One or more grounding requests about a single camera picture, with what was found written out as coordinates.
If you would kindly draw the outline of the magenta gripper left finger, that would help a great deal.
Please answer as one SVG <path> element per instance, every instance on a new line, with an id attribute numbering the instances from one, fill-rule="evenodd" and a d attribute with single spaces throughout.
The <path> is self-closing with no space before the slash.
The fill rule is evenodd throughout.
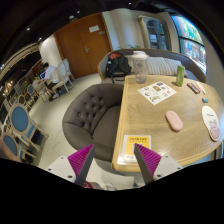
<path id="1" fill-rule="evenodd" d="M 89 145 L 68 157 L 68 161 L 76 175 L 76 185 L 87 186 L 86 177 L 94 156 L 95 147 Z"/>

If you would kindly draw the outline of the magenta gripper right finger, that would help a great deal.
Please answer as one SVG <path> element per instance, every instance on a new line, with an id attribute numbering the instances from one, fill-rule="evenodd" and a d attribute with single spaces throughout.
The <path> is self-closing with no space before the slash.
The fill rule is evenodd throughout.
<path id="1" fill-rule="evenodd" d="M 149 184 L 153 182 L 153 175 L 161 160 L 161 156 L 153 150 L 137 143 L 134 145 L 134 154 L 140 167 L 144 183 Z"/>

